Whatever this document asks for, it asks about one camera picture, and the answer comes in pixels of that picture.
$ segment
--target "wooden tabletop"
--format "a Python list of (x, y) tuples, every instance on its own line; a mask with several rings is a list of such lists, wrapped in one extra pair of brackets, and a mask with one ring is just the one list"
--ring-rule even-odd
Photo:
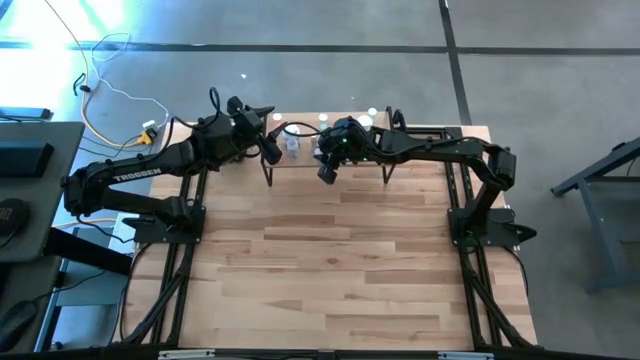
[[(328, 117), (328, 123), (329, 126), (333, 126), (333, 123), (338, 120), (338, 119), (342, 119), (342, 118), (346, 118), (348, 116), (353, 117), (354, 119), (357, 119), (360, 115), (367, 115), (366, 112), (352, 112), (352, 113), (344, 113), (344, 112), (329, 112), (329, 113), (324, 113), (327, 115)], [(270, 132), (271, 130), (275, 129), (276, 127), (278, 127), (278, 125), (282, 124), (282, 122), (284, 121), (297, 121), (297, 122), (303, 122), (305, 124), (309, 124), (315, 128), (319, 128), (320, 127), (320, 121), (318, 120), (318, 116), (320, 115), (320, 113), (286, 113), (286, 114), (281, 114), (282, 115), (282, 120), (276, 121), (273, 120), (273, 114), (269, 115), (268, 119), (267, 119), (267, 133)], [(382, 112), (378, 112), (378, 114), (374, 117), (373, 119), (373, 125), (380, 127), (380, 128), (384, 128), (384, 129), (388, 129), (389, 128), (389, 117), (387, 116), (387, 113), (385, 111)], [(303, 126), (298, 126), (300, 128), (300, 133), (301, 134), (305, 134), (305, 133), (309, 133), (309, 132), (313, 132), (313, 130), (308, 129), (306, 127)], [(291, 167), (313, 167), (313, 168), (318, 168), (320, 167), (320, 161), (316, 160), (313, 157), (313, 147), (311, 144), (311, 138), (310, 137), (301, 137), (298, 138), (298, 140), (300, 141), (300, 153), (298, 156), (293, 157), (293, 156), (289, 156), (287, 154), (287, 147), (286, 147), (286, 141), (284, 139), (284, 132), (281, 134), (280, 137), (278, 137), (278, 146), (280, 147), (280, 149), (282, 149), (282, 158), (280, 159), (280, 162), (278, 162), (275, 165), (269, 165), (268, 163), (265, 163), (265, 165), (267, 167), (272, 167), (272, 168), (291, 168)], [(379, 166), (378, 164), (376, 164), (375, 162), (371, 162), (371, 161), (362, 161), (360, 163), (358, 163), (358, 166)]]
[[(490, 140), (483, 126), (463, 134)], [(188, 135), (176, 125), (172, 142)], [(372, 167), (341, 167), (332, 186), (315, 168), (281, 169), (270, 188), (258, 160), (208, 177), (181, 347), (472, 349), (442, 163), (399, 165), (387, 185)], [(177, 195), (180, 181), (156, 177), (151, 195)], [(127, 334), (158, 296), (166, 252), (156, 244), (140, 259)], [(496, 301), (536, 343), (519, 264), (501, 248), (486, 252)], [(479, 313), (490, 341), (483, 306)]]

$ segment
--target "black desk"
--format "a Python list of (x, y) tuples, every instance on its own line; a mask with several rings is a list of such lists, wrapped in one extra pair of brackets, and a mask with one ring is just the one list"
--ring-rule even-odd
[[(5, 275), (0, 314), (18, 301), (53, 290), (59, 278), (61, 257), (128, 274), (131, 265), (128, 256), (51, 228), (62, 195), (60, 179), (71, 170), (83, 132), (84, 124), (79, 122), (0, 123), (0, 141), (42, 141), (54, 147), (42, 177), (0, 178), (0, 199), (20, 198), (31, 207), (26, 228), (0, 250), (0, 271)], [(11, 353), (34, 350), (49, 300), (39, 301), (36, 319)]]

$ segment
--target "concrete floor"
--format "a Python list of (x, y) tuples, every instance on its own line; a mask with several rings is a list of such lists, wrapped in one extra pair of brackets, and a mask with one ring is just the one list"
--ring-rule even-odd
[[(53, 4), (83, 40), (130, 31), (134, 41), (150, 43), (445, 45), (437, 0)], [(449, 0), (449, 6), (459, 46), (640, 46), (640, 3), (634, 0)], [(34, 30), (36, 23), (47, 26), (47, 32)], [(68, 42), (68, 35), (40, 1), (14, 1), (0, 21), (0, 40), (40, 45), (0, 50), (2, 103), (44, 106), (56, 112), (55, 120), (79, 120), (80, 100), (71, 83), (84, 71), (80, 54), (52, 42), (42, 45), (43, 39)], [(493, 140), (518, 156), (516, 186), (506, 197), (518, 222), (539, 233), (522, 246), (521, 255), (538, 339), (549, 349), (640, 357), (640, 288), (584, 293), (583, 283), (601, 272), (586, 212), (577, 193), (556, 199), (548, 191), (616, 144), (638, 136), (638, 60), (460, 57), (472, 123), (490, 126)], [(186, 119), (213, 112), (206, 91), (214, 85), (223, 100), (238, 95), (249, 104), (275, 105), (282, 112), (392, 105), (403, 109), (412, 123), (460, 124), (446, 54), (132, 51), (104, 69), (116, 87), (156, 97)], [(100, 89), (89, 117), (123, 141), (141, 123), (160, 120), (163, 113)], [(80, 152), (74, 166), (100, 159)], [(640, 174), (640, 166), (632, 173)], [(125, 185), (139, 193), (148, 187), (149, 181)], [(67, 220), (59, 211), (56, 221)]]

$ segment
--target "yellow cable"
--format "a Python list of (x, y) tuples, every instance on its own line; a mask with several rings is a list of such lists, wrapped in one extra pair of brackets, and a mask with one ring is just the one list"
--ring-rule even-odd
[[(116, 222), (118, 220), (116, 219), (110, 219), (110, 218), (104, 218), (104, 219), (87, 219), (87, 220), (82, 220), (82, 222), (87, 222), (87, 223), (95, 223), (95, 222)], [(53, 225), (52, 227), (54, 228), (65, 228), (71, 225), (78, 225), (80, 224), (80, 222), (78, 221), (71, 221), (68, 223), (64, 223), (64, 224), (59, 224), (59, 225)]]
[[(82, 50), (82, 46), (80, 46), (80, 42), (78, 41), (76, 36), (73, 34), (73, 32), (71, 31), (69, 26), (67, 26), (67, 23), (64, 22), (64, 20), (60, 16), (60, 14), (58, 14), (56, 9), (54, 9), (54, 7), (51, 5), (51, 3), (49, 3), (49, 0), (44, 0), (44, 2), (47, 3), (47, 5), (49, 5), (49, 7), (51, 8), (51, 11), (53, 11), (53, 13), (58, 17), (58, 19), (60, 20), (62, 25), (64, 25), (64, 27), (67, 28), (67, 31), (69, 32), (69, 34), (73, 38), (73, 41), (75, 41), (76, 45), (78, 45), (78, 49), (80, 50), (80, 54), (82, 54), (82, 59), (84, 60), (85, 74), (87, 75), (84, 78), (84, 85), (88, 87), (89, 86), (89, 63), (87, 62), (87, 57), (85, 56), (84, 51)], [(127, 148), (127, 147), (133, 147), (133, 146), (140, 145), (137, 142), (131, 143), (131, 144), (117, 144), (117, 143), (114, 143), (113, 141), (109, 140), (106, 136), (102, 135), (98, 130), (96, 130), (93, 127), (93, 125), (89, 122), (89, 119), (87, 119), (87, 114), (86, 114), (87, 113), (86, 96), (87, 96), (87, 93), (83, 91), (82, 92), (82, 104), (80, 105), (80, 114), (82, 114), (82, 120), (87, 125), (89, 130), (91, 130), (91, 132), (93, 132), (102, 141), (106, 142), (107, 144), (109, 144), (111, 146)]]

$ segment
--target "white cable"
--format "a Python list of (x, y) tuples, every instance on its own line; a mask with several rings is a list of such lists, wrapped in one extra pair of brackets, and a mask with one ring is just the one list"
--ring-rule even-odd
[[(111, 36), (118, 36), (118, 35), (126, 35), (127, 36), (127, 40), (125, 41), (124, 45), (121, 46), (120, 48), (118, 48), (118, 50), (116, 50), (113, 54), (111, 54), (111, 56), (107, 57), (107, 58), (100, 58), (95, 56), (94, 52), (96, 47), (98, 47), (103, 41), (105, 41), (107, 38), (111, 37)], [(114, 92), (117, 92), (119, 94), (122, 94), (126, 97), (128, 97), (131, 100), (138, 100), (138, 101), (153, 101), (154, 103), (156, 103), (156, 105), (158, 105), (159, 107), (161, 107), (164, 110), (164, 122), (160, 125), (158, 125), (159, 128), (167, 125), (167, 121), (169, 120), (169, 110), (162, 105), (158, 100), (154, 99), (154, 98), (142, 98), (142, 97), (134, 97), (131, 96), (129, 94), (127, 94), (126, 92), (120, 90), (120, 89), (116, 89), (114, 88), (107, 80), (103, 79), (100, 76), (100, 72), (98, 71), (98, 68), (95, 65), (95, 61), (100, 61), (100, 62), (107, 62), (109, 60), (114, 59), (116, 56), (118, 55), (122, 55), (125, 51), (127, 51), (127, 47), (129, 46), (129, 41), (131, 40), (131, 34), (130, 33), (111, 33), (111, 34), (107, 34), (105, 35), (102, 39), (100, 39), (100, 41), (98, 41), (95, 45), (93, 45), (93, 47), (91, 48), (91, 67), (93, 68), (93, 71), (96, 74), (96, 77), (98, 78), (99, 81), (105, 83), (109, 89), (111, 89)]]

